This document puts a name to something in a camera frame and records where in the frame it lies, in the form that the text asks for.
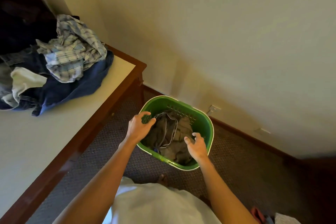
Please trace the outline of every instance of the laundry basket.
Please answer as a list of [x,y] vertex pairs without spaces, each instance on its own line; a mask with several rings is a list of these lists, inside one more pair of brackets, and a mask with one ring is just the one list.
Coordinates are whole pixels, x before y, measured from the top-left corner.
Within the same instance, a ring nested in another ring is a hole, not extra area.
[[[172,110],[179,114],[181,117],[188,116],[190,119],[191,127],[194,132],[198,132],[204,138],[205,145],[207,146],[208,154],[213,141],[213,124],[209,117],[202,111],[187,105],[181,101],[178,101],[172,97],[168,96],[157,96],[153,97],[141,109],[140,112],[149,111],[151,115],[145,115],[142,118],[142,122],[146,124],[152,117],[156,114],[164,112],[166,110]],[[138,147],[152,155],[159,160],[166,162],[167,164],[176,167],[180,170],[191,171],[199,167],[197,162],[192,159],[186,166],[180,165],[170,159],[165,158],[161,154],[149,149],[144,146],[141,142],[138,143]]]

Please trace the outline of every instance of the foot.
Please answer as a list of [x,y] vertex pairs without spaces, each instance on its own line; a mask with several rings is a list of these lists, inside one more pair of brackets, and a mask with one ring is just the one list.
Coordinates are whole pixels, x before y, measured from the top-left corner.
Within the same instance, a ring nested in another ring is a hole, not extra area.
[[168,187],[168,178],[165,175],[160,175],[156,183],[161,184],[162,186]]

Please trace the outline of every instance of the plaid shirt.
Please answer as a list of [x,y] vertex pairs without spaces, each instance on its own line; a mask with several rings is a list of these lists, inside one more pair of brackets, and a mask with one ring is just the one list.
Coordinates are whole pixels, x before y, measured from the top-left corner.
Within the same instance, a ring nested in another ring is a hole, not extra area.
[[107,50],[96,34],[83,22],[70,15],[57,16],[56,39],[43,43],[36,39],[44,54],[47,69],[59,82],[74,82],[83,76],[83,71],[94,63],[104,60]]

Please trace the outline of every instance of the floor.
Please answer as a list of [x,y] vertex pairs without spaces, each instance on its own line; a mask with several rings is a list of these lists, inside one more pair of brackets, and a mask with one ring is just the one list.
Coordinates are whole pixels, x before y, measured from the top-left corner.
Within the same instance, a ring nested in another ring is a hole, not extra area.
[[[145,92],[146,100],[151,97],[152,93]],[[27,223],[53,222],[112,156],[126,134],[128,121],[136,113],[135,102],[131,98],[126,99]],[[284,165],[277,155],[219,126],[214,128],[210,159],[230,189],[248,209],[257,206],[263,214],[274,216],[278,212],[295,217],[301,224],[313,223],[299,180],[300,169]],[[197,197],[207,196],[200,169],[178,170],[139,148],[134,150],[125,170],[125,175],[136,183],[155,182],[162,173],[168,176],[170,186],[185,189]]]

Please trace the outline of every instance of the beige wall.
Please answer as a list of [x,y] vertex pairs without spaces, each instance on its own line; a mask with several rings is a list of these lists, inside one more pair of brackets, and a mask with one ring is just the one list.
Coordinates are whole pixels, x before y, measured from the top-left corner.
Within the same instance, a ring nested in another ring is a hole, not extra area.
[[293,156],[336,153],[334,0],[65,2],[88,9],[92,27],[102,19],[103,40],[146,62],[154,89],[221,107],[215,118]]

